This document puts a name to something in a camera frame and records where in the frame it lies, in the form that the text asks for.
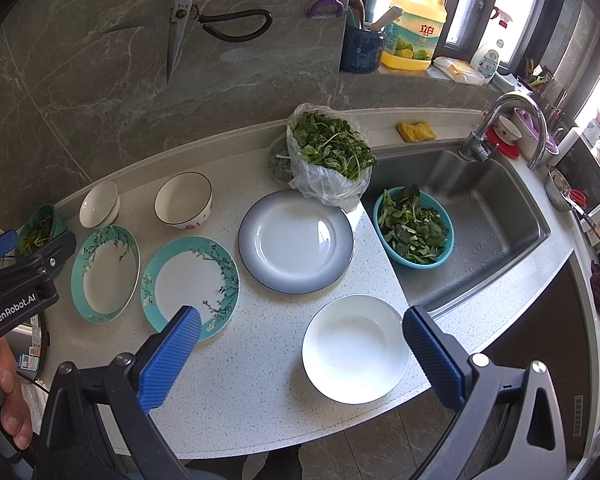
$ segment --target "countertop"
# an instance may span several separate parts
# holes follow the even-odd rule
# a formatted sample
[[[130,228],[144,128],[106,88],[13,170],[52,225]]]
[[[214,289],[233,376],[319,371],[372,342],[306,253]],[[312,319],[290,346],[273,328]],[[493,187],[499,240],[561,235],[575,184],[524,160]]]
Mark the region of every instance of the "countertop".
[[[400,120],[429,120],[440,139],[465,137],[479,112],[435,108],[384,108],[352,112],[373,146],[402,142]],[[261,197],[282,189],[266,167],[266,146],[284,131],[284,121],[235,130],[193,142],[121,170],[110,178],[121,191],[117,223],[138,240],[141,272],[152,254],[186,235],[212,238],[233,255],[240,273],[240,297],[222,332],[198,345],[165,404],[152,419],[179,458],[215,458],[275,449],[343,430],[400,405],[429,387],[412,357],[402,381],[383,398],[361,406],[327,399],[310,383],[302,366],[304,331],[326,303],[345,294],[372,294],[399,312],[408,308],[400,285],[368,215],[359,206],[347,215],[354,229],[354,256],[346,273],[324,291],[306,296],[272,292],[254,280],[237,251],[237,232],[245,213]],[[469,352],[484,349],[534,302],[565,262],[571,265],[584,308],[592,358],[592,424],[586,454],[600,424],[600,320],[588,282],[593,251],[571,214],[558,213],[544,193],[544,173],[531,173],[512,161],[536,200],[551,235],[522,262],[457,308],[436,320]],[[194,169],[214,190],[211,218],[192,232],[160,223],[153,212],[156,192],[168,176]],[[91,231],[80,227],[77,207],[89,188],[59,203],[60,215],[76,233],[78,246]],[[136,290],[131,303],[106,325],[83,320],[72,305],[69,278],[73,259],[56,280],[61,300],[46,311],[52,344],[43,379],[50,384],[57,366],[108,364],[122,351],[136,351],[154,331],[145,319]],[[126,447],[104,410],[116,452]]]

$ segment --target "white bottle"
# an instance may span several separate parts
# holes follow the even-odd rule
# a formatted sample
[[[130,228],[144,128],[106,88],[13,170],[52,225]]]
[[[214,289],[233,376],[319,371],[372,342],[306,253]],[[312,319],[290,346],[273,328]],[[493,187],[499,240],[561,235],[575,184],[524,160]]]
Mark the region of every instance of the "white bottle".
[[[504,35],[507,30],[507,23],[513,21],[511,16],[499,8],[493,7],[493,10],[495,13],[490,17],[490,20],[499,18],[497,26],[495,28],[491,27],[491,34],[487,31],[487,34],[485,34],[486,40],[480,48],[475,51],[470,63],[472,68],[487,80],[487,83],[491,81],[498,69],[498,64],[500,63],[500,51],[504,47]]]

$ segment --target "dish soap bottle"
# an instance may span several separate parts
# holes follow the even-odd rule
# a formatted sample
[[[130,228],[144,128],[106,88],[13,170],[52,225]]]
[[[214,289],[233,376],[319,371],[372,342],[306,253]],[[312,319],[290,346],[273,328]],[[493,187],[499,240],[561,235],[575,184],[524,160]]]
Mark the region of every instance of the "dish soap bottle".
[[[490,22],[496,18],[499,18],[499,20],[495,26],[487,26],[487,31],[484,35],[485,41],[475,51],[470,63],[472,68],[487,80],[485,83],[491,81],[498,69],[501,57],[500,53],[504,47],[507,23],[513,22],[512,17],[503,10],[500,10],[498,7],[493,7],[493,10],[493,16],[489,18]]]
[[[391,0],[402,15],[384,29],[382,64],[398,70],[426,70],[446,22],[444,0]]]

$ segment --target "sink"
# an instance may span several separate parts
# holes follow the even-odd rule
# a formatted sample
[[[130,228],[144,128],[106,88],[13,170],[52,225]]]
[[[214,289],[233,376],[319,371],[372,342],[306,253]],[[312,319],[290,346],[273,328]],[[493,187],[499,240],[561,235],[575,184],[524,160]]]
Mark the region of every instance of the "sink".
[[[410,305],[433,317],[448,312],[516,265],[549,234],[536,202],[511,164],[499,155],[467,162],[461,141],[392,146],[374,150],[378,164],[362,196],[369,216],[378,196],[417,184],[446,209],[456,241],[449,259],[431,270],[392,265]]]

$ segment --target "gray plate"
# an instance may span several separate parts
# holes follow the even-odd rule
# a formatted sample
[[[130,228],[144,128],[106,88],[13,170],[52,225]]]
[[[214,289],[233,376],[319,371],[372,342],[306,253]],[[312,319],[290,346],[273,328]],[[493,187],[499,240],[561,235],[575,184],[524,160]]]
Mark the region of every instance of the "gray plate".
[[[309,294],[334,283],[353,257],[353,231],[339,207],[285,189],[258,200],[240,225],[244,266],[266,287]]]

